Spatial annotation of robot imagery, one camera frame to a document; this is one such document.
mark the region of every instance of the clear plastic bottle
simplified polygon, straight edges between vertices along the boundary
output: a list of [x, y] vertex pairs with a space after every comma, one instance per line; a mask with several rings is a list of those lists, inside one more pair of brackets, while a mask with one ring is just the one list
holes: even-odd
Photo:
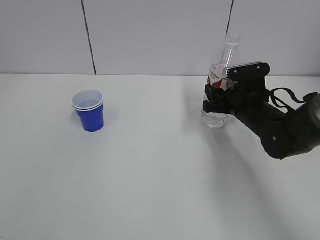
[[[235, 85], [235, 82], [227, 80], [223, 76], [224, 68], [241, 64], [239, 47], [240, 36], [234, 33], [228, 33], [224, 40], [222, 52], [213, 56], [210, 61], [208, 84], [215, 88], [227, 90]], [[207, 95], [204, 95], [204, 101], [208, 100]], [[202, 110], [202, 121], [211, 129], [222, 128], [228, 121], [228, 114], [221, 113], [206, 113]]]

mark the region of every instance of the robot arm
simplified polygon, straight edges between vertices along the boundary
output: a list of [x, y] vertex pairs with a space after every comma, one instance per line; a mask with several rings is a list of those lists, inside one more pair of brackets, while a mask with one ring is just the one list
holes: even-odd
[[[275, 159], [305, 154], [320, 145], [320, 94], [306, 95], [299, 101], [287, 88], [266, 89], [265, 77], [270, 72], [267, 63], [254, 62], [225, 69], [227, 79], [237, 84], [226, 91], [205, 86], [208, 101], [203, 101], [207, 113], [234, 115], [260, 139], [264, 150]], [[287, 91], [297, 103], [303, 103], [297, 110], [292, 109], [275, 91]], [[283, 113], [278, 108], [286, 108]]]

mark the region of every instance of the white cup rim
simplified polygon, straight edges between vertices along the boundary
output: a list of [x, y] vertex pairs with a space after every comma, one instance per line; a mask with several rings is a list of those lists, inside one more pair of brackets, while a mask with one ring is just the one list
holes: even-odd
[[[78, 106], [75, 106], [75, 105], [74, 105], [74, 98], [75, 98], [75, 96], [76, 96], [77, 94], [81, 93], [81, 92], [88, 91], [88, 90], [90, 90], [90, 91], [93, 90], [93, 91], [99, 92], [99, 93], [101, 94], [101, 96], [102, 96], [100, 102], [99, 102], [98, 104], [96, 104], [96, 105], [94, 105], [94, 106], [90, 106], [90, 107], [78, 107]], [[93, 89], [93, 88], [84, 89], [84, 90], [81, 90], [81, 91], [77, 92], [77, 93], [72, 97], [72, 100], [71, 100], [72, 106], [73, 106], [76, 110], [82, 111], [82, 112], [87, 112], [87, 111], [95, 110], [95, 109], [97, 109], [98, 107], [100, 107], [100, 106], [103, 104], [103, 102], [104, 102], [104, 94], [103, 94], [102, 92], [100, 92], [99, 90]]]
[[79, 109], [79, 108], [76, 108], [76, 107], [74, 109], [77, 110], [77, 111], [80, 111], [80, 112], [90, 112], [90, 111], [93, 111], [93, 110], [96, 110], [96, 109], [100, 108], [103, 104], [104, 103], [101, 102], [100, 105], [98, 105], [98, 106], [96, 106], [94, 108], [90, 108], [90, 109]]

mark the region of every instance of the black strap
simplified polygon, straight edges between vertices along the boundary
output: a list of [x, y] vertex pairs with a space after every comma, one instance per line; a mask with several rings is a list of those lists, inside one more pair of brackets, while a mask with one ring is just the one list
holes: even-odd
[[286, 108], [289, 112], [290, 112], [290, 111], [295, 111], [292, 107], [290, 107], [290, 106], [289, 106], [288, 104], [286, 104], [284, 101], [282, 101], [281, 99], [279, 99], [278, 97], [275, 96], [275, 92], [278, 91], [278, 90], [284, 90], [284, 91], [286, 91], [286, 92], [290, 95], [291, 99], [292, 99], [294, 102], [298, 103], [298, 104], [304, 104], [304, 103], [307, 102], [307, 101], [305, 101], [305, 100], [304, 100], [304, 101], [298, 100], [298, 98], [296, 97], [296, 95], [294, 94], [294, 92], [293, 92], [292, 90], [290, 90], [289, 88], [285, 88], [285, 87], [275, 88], [275, 89], [269, 91], [269, 95], [270, 95], [270, 98], [271, 98], [271, 101], [273, 102], [273, 104], [274, 104], [276, 107], [278, 107], [278, 108]]

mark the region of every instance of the blue cup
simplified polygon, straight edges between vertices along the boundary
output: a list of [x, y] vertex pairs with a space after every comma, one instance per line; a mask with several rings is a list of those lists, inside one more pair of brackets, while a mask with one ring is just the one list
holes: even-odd
[[104, 126], [104, 96], [95, 89], [78, 92], [72, 98], [72, 106], [81, 119], [84, 130], [95, 132]]

